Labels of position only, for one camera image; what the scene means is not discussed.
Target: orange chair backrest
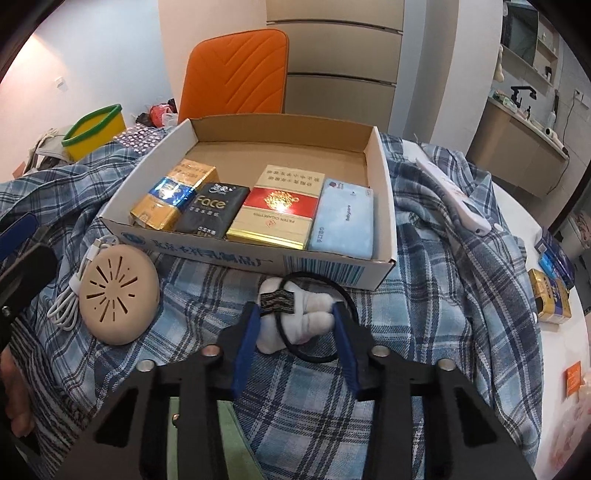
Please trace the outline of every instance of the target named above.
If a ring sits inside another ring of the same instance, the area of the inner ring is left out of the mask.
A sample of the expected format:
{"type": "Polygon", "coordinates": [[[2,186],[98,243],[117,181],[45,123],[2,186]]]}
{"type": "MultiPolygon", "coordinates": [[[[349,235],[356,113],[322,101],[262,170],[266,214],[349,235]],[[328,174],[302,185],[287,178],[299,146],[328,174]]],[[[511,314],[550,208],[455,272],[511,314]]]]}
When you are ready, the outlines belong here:
{"type": "Polygon", "coordinates": [[[225,113],[281,113],[289,42],[265,28],[199,43],[191,52],[179,123],[225,113]]]}

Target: green rim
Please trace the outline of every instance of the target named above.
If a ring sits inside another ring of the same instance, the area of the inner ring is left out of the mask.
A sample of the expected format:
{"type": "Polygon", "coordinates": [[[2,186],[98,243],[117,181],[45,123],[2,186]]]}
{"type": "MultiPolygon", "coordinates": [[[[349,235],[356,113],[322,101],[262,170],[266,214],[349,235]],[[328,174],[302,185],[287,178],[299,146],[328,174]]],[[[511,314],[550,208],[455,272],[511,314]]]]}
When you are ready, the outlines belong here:
{"type": "Polygon", "coordinates": [[[82,142],[83,140],[86,140],[89,137],[92,137],[92,135],[97,134],[105,127],[105,125],[107,125],[111,120],[113,120],[117,115],[119,115],[122,109],[123,107],[121,106],[121,104],[117,103],[116,105],[109,105],[99,110],[95,110],[94,112],[91,112],[88,115],[83,116],[80,120],[76,122],[76,124],[72,128],[70,128],[70,131],[61,141],[61,146],[69,147],[71,145],[75,145],[79,142],[82,142]],[[103,118],[94,127],[88,129],[85,132],[82,132],[80,135],[76,135],[75,137],[72,136],[74,132],[78,129],[78,127],[81,126],[81,124],[90,120],[91,118],[94,118],[98,115],[103,115],[105,113],[109,113],[109,115],[103,118]]]}

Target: black faucet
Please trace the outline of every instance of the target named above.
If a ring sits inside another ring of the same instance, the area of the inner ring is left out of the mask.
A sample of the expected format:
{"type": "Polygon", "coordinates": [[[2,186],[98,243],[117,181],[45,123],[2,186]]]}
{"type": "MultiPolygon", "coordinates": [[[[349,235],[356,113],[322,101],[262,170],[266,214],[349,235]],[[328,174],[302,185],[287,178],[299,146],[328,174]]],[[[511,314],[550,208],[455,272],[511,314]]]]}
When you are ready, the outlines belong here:
{"type": "Polygon", "coordinates": [[[517,105],[517,108],[521,107],[521,100],[522,99],[520,98],[519,101],[517,101],[517,95],[519,94],[520,90],[529,90],[530,97],[532,97],[534,100],[538,99],[538,92],[536,92],[529,85],[525,85],[525,86],[521,86],[521,87],[511,87],[511,90],[513,90],[513,95],[511,96],[511,100],[513,100],[513,103],[517,105]]]}

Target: orange sign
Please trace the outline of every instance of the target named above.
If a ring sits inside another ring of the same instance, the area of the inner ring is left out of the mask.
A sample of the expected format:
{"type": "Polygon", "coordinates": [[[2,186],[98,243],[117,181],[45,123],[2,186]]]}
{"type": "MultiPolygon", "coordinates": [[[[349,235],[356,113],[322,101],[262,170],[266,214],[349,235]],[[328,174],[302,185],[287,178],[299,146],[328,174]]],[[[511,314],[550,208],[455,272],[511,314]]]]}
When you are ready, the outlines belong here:
{"type": "Polygon", "coordinates": [[[569,397],[573,393],[578,392],[581,386],[581,362],[578,361],[574,365],[566,369],[566,396],[569,397]]]}

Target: open cardboard box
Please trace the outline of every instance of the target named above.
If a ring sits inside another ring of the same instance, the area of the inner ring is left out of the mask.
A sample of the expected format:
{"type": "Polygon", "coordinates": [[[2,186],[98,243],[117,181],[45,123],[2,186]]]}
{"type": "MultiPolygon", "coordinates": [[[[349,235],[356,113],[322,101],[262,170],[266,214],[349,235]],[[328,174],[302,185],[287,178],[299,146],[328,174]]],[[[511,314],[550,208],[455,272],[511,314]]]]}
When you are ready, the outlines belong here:
{"type": "Polygon", "coordinates": [[[397,259],[394,198],[378,129],[327,118],[247,114],[185,120],[138,164],[100,218],[120,241],[144,250],[271,275],[311,271],[364,290],[378,288],[397,259]],[[222,182],[248,187],[254,186],[268,164],[317,171],[371,187],[373,260],[133,225],[129,211],[183,158],[215,166],[222,182]]]}

